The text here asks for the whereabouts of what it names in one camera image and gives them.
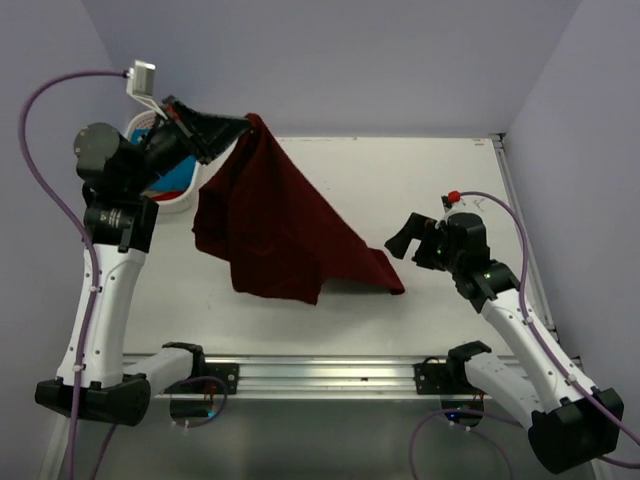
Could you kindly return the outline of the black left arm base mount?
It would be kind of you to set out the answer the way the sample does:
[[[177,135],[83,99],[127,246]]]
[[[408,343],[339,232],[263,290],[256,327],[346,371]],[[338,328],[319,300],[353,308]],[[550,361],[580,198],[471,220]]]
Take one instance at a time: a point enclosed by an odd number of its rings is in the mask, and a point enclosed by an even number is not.
[[[237,363],[205,362],[191,374],[187,380],[174,383],[161,394],[193,394],[214,396],[223,394],[223,386],[228,395],[237,393],[240,367]]]

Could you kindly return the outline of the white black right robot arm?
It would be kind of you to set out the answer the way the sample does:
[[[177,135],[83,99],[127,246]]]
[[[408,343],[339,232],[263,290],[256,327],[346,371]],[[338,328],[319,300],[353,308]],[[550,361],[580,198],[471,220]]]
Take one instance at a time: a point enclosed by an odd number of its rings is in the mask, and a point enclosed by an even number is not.
[[[451,389],[478,389],[495,399],[524,428],[538,461],[553,474],[613,452],[624,403],[600,389],[565,354],[522,298],[523,286],[504,263],[492,259],[485,225],[473,213],[435,219],[413,213],[386,241],[422,268],[451,274],[458,293],[502,337],[525,372],[513,373],[480,341],[449,351],[445,379]]]

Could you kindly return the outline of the dark red t shirt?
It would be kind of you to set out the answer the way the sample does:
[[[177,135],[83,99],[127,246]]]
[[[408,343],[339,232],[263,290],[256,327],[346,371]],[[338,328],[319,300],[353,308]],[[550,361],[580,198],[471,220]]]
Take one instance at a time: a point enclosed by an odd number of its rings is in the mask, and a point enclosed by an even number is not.
[[[256,114],[200,188],[192,232],[198,251],[228,262],[235,291],[315,305],[328,280],[405,287],[306,179]]]

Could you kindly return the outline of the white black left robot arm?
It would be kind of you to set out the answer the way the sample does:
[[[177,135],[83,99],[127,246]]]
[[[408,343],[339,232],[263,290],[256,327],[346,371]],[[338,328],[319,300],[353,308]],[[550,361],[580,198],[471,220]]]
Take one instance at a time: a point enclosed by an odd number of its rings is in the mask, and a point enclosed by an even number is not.
[[[137,364],[123,364],[130,305],[159,211],[145,192],[189,156],[212,162],[250,128],[245,117],[197,112],[169,96],[137,144],[107,123],[78,133],[84,280],[67,352],[55,377],[37,384],[37,404],[68,418],[135,426],[156,394],[175,384],[189,393],[205,386],[199,345],[169,342]]]

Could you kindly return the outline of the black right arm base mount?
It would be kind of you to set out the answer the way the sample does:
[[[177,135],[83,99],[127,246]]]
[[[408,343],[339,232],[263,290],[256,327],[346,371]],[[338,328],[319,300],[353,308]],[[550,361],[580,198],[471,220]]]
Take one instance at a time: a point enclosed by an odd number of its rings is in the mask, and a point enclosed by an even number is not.
[[[457,380],[449,371],[445,361],[437,357],[426,357],[413,366],[413,382],[418,395],[480,395],[483,390]]]

